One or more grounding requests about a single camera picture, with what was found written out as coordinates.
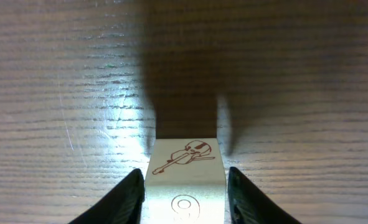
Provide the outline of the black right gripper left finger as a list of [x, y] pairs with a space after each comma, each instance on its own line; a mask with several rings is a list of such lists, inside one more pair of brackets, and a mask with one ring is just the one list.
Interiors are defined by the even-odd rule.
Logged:
[[69, 224], [139, 224], [143, 202], [144, 177], [140, 169], [134, 169]]

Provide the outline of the white block violin picture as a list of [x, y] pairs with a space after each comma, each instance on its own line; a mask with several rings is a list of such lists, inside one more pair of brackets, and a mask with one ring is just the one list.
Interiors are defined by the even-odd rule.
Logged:
[[223, 223], [225, 191], [215, 138], [156, 140], [145, 178], [148, 223]]

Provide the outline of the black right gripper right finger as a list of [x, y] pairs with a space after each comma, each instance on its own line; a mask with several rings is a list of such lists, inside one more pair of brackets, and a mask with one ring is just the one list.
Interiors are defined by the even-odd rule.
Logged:
[[227, 192], [233, 224], [301, 224], [236, 167], [229, 169]]

